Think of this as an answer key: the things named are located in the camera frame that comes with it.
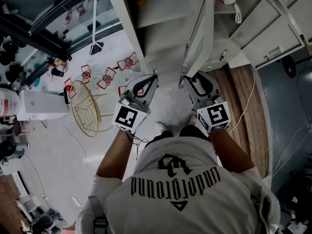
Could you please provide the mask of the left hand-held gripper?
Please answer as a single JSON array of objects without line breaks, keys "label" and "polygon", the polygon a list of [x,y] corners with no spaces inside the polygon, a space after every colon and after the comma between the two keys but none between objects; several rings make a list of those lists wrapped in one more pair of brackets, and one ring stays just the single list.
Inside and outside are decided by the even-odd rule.
[{"label": "left hand-held gripper", "polygon": [[149,106],[158,86],[158,76],[141,75],[131,80],[115,106],[112,124],[134,134],[151,112]]}]

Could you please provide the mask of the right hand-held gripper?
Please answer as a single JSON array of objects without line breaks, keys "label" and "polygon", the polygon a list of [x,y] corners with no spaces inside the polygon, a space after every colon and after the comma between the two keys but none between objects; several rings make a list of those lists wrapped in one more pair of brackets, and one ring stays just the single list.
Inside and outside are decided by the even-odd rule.
[{"label": "right hand-held gripper", "polygon": [[203,71],[192,79],[184,76],[184,84],[194,105],[194,111],[199,122],[207,133],[226,129],[231,123],[231,116],[227,101],[219,95],[216,80]]}]

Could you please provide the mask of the grey metal locker door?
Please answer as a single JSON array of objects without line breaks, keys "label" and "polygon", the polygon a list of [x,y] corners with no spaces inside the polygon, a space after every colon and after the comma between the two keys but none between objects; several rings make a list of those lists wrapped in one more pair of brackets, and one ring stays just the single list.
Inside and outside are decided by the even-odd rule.
[{"label": "grey metal locker door", "polygon": [[202,0],[186,48],[180,82],[185,77],[192,78],[212,55],[214,41],[214,3],[215,0]]},{"label": "grey metal locker door", "polygon": [[304,42],[278,0],[262,0],[231,35],[255,69],[304,47]]},{"label": "grey metal locker door", "polygon": [[312,0],[278,0],[284,5],[299,33],[312,45]]}]

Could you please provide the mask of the white metal locker cabinet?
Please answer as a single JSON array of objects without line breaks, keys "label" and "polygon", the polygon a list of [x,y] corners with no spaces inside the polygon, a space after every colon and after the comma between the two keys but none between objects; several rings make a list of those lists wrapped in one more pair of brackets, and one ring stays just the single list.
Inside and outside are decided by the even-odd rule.
[{"label": "white metal locker cabinet", "polygon": [[[202,0],[110,0],[145,72],[151,72],[148,60],[172,49],[186,48]],[[262,0],[236,0],[242,22]],[[287,16],[299,33],[299,29]],[[235,22],[234,4],[214,1],[214,41],[212,53],[225,53],[229,62],[244,56],[231,40],[241,24]]]}]

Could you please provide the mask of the person's left white shoe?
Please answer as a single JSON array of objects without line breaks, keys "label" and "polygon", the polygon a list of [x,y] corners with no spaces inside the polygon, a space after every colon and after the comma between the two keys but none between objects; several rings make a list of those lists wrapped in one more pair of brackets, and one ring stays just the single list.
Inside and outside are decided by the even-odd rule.
[{"label": "person's left white shoe", "polygon": [[155,131],[157,134],[162,134],[165,131],[168,131],[168,127],[160,121],[155,123]]}]

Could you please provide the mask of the person's black shorts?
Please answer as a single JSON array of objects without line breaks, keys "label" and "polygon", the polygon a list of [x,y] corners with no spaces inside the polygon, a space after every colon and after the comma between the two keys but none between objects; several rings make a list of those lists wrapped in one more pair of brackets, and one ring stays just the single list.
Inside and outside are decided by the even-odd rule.
[{"label": "person's black shorts", "polygon": [[[197,138],[211,142],[210,137],[205,136],[204,133],[194,125],[187,125],[186,127],[184,127],[180,131],[179,136],[180,137],[197,137]],[[148,142],[147,145],[153,142],[159,141],[161,139],[164,139],[164,138],[169,138],[169,137],[174,137],[173,133],[169,130],[164,130],[160,135],[156,136],[153,140]]]}]

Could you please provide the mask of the large white block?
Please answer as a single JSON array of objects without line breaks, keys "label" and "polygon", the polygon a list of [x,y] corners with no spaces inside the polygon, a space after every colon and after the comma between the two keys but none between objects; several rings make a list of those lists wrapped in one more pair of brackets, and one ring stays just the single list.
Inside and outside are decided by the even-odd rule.
[{"label": "large white block", "polygon": [[245,56],[236,56],[228,62],[231,69],[249,64],[251,64],[251,62]]}]

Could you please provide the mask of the white pole stand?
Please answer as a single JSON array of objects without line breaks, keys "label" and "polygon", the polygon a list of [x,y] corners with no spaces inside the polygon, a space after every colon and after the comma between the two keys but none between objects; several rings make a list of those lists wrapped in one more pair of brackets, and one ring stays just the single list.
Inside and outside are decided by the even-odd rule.
[{"label": "white pole stand", "polygon": [[90,55],[94,55],[102,50],[102,45],[96,42],[96,17],[97,17],[97,0],[93,2],[93,21],[92,21],[92,45]]}]

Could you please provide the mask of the white printed tag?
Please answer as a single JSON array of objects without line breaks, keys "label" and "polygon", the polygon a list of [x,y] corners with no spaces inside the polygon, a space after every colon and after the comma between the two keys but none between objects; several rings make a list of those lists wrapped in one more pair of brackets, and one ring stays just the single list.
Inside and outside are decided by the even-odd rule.
[{"label": "white printed tag", "polygon": [[237,24],[242,23],[242,15],[241,15],[241,10],[238,6],[238,4],[234,3],[234,9],[235,9],[235,22]]}]

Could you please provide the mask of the white flat box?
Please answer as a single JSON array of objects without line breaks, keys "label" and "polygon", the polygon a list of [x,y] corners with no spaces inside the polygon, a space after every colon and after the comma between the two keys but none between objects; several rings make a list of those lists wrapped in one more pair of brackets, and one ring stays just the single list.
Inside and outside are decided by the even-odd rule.
[{"label": "white flat box", "polygon": [[19,97],[21,99],[21,109],[17,114],[19,121],[59,119],[70,112],[63,96],[23,90]]}]

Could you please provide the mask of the small wooden stool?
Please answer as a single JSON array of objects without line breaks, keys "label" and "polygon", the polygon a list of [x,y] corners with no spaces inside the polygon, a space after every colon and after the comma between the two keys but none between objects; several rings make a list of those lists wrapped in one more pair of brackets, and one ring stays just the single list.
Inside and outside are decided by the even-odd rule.
[{"label": "small wooden stool", "polygon": [[30,133],[30,130],[22,128],[21,122],[18,121],[16,116],[5,117],[4,119],[7,126],[9,126],[5,134],[7,137],[17,137]]}]

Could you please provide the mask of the clear plastic jug red label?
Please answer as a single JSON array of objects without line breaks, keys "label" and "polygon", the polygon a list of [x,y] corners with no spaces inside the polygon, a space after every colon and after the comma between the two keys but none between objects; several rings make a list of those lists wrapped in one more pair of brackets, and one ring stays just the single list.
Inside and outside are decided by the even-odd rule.
[{"label": "clear plastic jug red label", "polygon": [[0,88],[0,117],[16,115],[20,110],[20,98],[16,92]]}]

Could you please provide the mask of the black round fan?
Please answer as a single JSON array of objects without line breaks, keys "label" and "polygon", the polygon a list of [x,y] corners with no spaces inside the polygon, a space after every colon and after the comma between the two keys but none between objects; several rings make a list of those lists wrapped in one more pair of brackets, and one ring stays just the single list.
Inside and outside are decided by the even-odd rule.
[{"label": "black round fan", "polygon": [[3,141],[0,144],[0,162],[4,163],[10,159],[22,158],[29,147],[28,141],[15,142],[12,139]]}]

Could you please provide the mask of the black pedestal fan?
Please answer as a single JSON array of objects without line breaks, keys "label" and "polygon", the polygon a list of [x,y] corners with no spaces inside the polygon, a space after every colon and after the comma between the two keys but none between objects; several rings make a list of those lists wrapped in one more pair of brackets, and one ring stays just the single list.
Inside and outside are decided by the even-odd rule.
[{"label": "black pedestal fan", "polygon": [[311,59],[312,59],[312,56],[308,56],[308,57],[303,58],[301,60],[294,61],[290,55],[287,55],[287,56],[282,58],[282,64],[283,64],[283,67],[284,67],[286,74],[290,78],[295,78],[296,74],[297,74],[296,65],[301,64],[301,63],[308,61],[308,60],[311,60]]}]

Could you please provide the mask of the black metal window frame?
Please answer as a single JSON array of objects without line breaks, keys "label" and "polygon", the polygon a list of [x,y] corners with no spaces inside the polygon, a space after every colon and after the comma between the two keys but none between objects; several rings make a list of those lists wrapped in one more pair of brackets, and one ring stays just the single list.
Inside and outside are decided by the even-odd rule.
[{"label": "black metal window frame", "polygon": [[123,27],[110,0],[0,0],[0,34],[69,60]]}]

